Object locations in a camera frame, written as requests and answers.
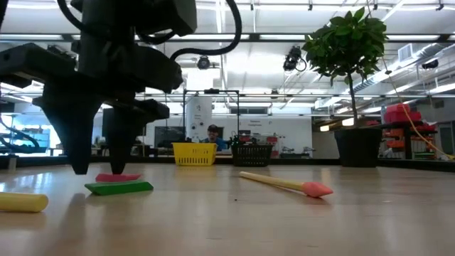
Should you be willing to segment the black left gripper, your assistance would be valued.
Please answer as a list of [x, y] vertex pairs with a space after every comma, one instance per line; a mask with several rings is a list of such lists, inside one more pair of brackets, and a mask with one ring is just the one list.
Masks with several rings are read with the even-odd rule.
[[93, 122], [103, 102], [105, 140], [113, 174], [122, 174], [131, 150], [148, 123], [168, 119], [169, 108], [156, 100], [135, 100], [150, 87], [170, 93], [183, 83], [181, 66], [163, 53], [143, 46], [120, 48], [108, 56], [78, 62], [56, 46], [25, 43], [0, 51], [0, 82], [25, 88], [43, 84], [33, 99], [56, 131], [73, 171], [85, 175], [91, 157]]

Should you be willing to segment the pink eraser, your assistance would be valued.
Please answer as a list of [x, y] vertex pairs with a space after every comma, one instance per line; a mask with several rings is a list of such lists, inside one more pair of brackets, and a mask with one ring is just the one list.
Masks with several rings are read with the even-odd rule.
[[125, 182], [135, 181], [141, 177], [141, 174], [98, 174], [95, 178], [96, 182]]

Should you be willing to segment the green eraser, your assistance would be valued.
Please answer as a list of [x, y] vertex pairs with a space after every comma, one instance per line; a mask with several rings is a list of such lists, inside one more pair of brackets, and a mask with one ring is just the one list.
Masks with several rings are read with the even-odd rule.
[[87, 183], [85, 184], [85, 188], [96, 196], [136, 193], [142, 191], [152, 191], [154, 189], [154, 187], [147, 181]]

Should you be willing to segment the yellow highlighter pen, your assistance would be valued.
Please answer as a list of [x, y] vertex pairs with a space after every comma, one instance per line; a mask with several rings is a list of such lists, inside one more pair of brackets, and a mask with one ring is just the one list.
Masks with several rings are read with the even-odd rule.
[[0, 211], [39, 213], [48, 202], [44, 194], [0, 192]]

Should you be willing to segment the yellow pencil orange tip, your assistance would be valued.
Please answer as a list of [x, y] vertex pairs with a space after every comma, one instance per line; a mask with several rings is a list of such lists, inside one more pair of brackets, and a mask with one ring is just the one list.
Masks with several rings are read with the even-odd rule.
[[333, 190], [322, 183], [311, 181], [311, 182], [298, 182], [290, 181], [282, 178], [275, 178], [271, 176], [263, 176], [259, 174], [253, 174], [249, 172], [240, 172], [240, 177], [246, 178], [252, 181], [257, 181], [260, 183], [265, 183], [271, 186], [278, 186], [282, 188], [287, 188], [295, 191], [301, 191], [307, 196], [312, 198], [320, 198], [327, 196], [333, 193]]

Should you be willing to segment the shelf with orange bins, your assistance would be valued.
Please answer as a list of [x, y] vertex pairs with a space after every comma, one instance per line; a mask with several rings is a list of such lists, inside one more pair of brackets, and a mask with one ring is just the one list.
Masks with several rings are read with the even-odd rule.
[[396, 104], [381, 109], [381, 120], [367, 121], [368, 126], [382, 130], [379, 158], [435, 160], [437, 127], [422, 119], [421, 113], [408, 104]]

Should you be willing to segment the black monitor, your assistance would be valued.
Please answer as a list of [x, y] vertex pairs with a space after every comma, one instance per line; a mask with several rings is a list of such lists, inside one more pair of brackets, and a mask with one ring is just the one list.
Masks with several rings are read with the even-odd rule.
[[127, 136], [145, 136], [144, 116], [134, 110], [107, 108], [102, 111], [102, 136], [120, 138]]

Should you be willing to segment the yellow plastic bin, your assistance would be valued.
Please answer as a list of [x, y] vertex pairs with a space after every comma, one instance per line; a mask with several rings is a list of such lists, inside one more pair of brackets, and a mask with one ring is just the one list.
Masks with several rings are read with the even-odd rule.
[[174, 159], [178, 166], [211, 166], [217, 147], [214, 143], [174, 142]]

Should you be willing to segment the white pillar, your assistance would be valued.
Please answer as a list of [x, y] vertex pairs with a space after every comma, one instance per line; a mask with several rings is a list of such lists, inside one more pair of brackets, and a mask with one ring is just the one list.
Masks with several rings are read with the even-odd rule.
[[212, 98], [195, 96], [186, 102], [186, 137], [200, 142], [208, 137], [212, 124]]

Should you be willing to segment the person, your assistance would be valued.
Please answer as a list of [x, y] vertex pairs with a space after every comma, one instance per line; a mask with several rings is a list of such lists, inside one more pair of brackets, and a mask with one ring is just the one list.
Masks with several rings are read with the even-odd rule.
[[218, 127], [214, 124], [211, 124], [207, 129], [208, 137], [203, 139], [202, 142], [216, 144], [217, 151], [222, 151], [227, 149], [228, 146], [225, 143], [225, 141], [218, 136], [219, 135], [218, 132], [219, 132]]

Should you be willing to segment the black plastic bin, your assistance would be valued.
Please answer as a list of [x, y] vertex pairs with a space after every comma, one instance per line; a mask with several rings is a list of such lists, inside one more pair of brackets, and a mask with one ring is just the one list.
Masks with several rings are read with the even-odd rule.
[[232, 146], [234, 166], [265, 167], [268, 166], [272, 155], [272, 145], [236, 144]]

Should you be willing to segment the potted green plant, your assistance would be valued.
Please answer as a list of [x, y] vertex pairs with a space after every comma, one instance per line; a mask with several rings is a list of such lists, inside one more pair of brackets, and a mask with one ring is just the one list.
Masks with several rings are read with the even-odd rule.
[[387, 26], [373, 18], [364, 7], [345, 16], [335, 16], [329, 25], [305, 37], [302, 49], [320, 77], [330, 82], [344, 78], [348, 86], [354, 125], [334, 132], [339, 159], [343, 167], [374, 168], [377, 166], [382, 132], [378, 128], [360, 128], [355, 103], [353, 75], [362, 81], [380, 69], [378, 61], [384, 56]]

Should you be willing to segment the black aluminium table frame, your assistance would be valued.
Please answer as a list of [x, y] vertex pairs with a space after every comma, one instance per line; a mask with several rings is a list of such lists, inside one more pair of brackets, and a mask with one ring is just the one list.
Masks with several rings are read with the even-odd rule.
[[[144, 158], [132, 156], [130, 163], [135, 164], [174, 164], [173, 157]], [[16, 160], [17, 167], [56, 166], [69, 164], [66, 156], [22, 156]], [[318, 165], [337, 166], [339, 159], [271, 159], [270, 165]], [[455, 161], [424, 161], [403, 159], [378, 159], [378, 166], [419, 169], [430, 171], [455, 172]]]

